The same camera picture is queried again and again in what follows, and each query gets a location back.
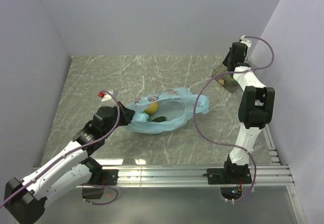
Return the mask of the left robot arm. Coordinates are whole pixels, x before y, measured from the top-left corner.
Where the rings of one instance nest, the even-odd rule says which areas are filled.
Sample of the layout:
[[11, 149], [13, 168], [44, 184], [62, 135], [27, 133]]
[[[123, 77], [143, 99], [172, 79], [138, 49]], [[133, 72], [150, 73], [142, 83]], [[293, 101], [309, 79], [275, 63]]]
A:
[[14, 177], [6, 183], [2, 206], [18, 223], [35, 223], [47, 206], [78, 185], [115, 185], [117, 173], [105, 173], [91, 155], [118, 126], [130, 124], [134, 115], [121, 103], [100, 107], [58, 155], [23, 179]]

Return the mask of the light blue printed plastic bag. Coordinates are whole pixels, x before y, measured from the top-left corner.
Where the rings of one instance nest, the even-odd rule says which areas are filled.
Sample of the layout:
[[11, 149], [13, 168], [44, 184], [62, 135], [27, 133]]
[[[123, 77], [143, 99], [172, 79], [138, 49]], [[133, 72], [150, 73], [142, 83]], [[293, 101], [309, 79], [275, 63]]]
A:
[[[148, 106], [158, 103], [158, 110], [151, 115], [144, 112]], [[160, 134], [176, 130], [193, 118], [193, 113], [207, 114], [209, 99], [204, 95], [193, 94], [189, 89], [171, 88], [162, 93], [150, 93], [136, 98], [126, 108], [134, 110], [132, 122], [126, 126], [130, 132], [144, 134]], [[165, 122], [156, 123], [150, 120], [164, 116]]]

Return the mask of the dark green avocado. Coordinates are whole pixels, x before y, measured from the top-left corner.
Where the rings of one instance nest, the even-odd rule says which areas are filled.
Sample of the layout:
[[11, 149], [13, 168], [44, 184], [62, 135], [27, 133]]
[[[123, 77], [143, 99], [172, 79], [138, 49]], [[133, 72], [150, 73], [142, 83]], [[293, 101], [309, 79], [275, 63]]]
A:
[[154, 118], [154, 119], [152, 119], [150, 121], [151, 122], [156, 122], [156, 123], [161, 123], [161, 122], [165, 122], [166, 120], [167, 120], [166, 117], [160, 116], [160, 117]]

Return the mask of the green melon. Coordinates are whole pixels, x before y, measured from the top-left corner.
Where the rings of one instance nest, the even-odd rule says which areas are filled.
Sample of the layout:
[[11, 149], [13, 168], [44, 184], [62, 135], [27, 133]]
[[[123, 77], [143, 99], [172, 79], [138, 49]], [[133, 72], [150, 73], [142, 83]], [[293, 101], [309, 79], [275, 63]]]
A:
[[237, 81], [230, 74], [226, 74], [223, 77], [223, 80], [224, 80], [224, 85], [227, 85], [227, 86], [236, 86], [237, 85]]

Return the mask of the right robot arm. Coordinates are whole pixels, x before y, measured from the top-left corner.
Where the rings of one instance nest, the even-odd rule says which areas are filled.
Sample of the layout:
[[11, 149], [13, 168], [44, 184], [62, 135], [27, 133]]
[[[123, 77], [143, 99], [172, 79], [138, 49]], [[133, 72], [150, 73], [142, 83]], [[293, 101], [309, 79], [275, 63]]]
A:
[[224, 163], [226, 183], [252, 183], [250, 154], [261, 131], [272, 120], [275, 90], [265, 86], [245, 61], [249, 40], [234, 42], [223, 64], [243, 91], [238, 109], [240, 129], [235, 147]]

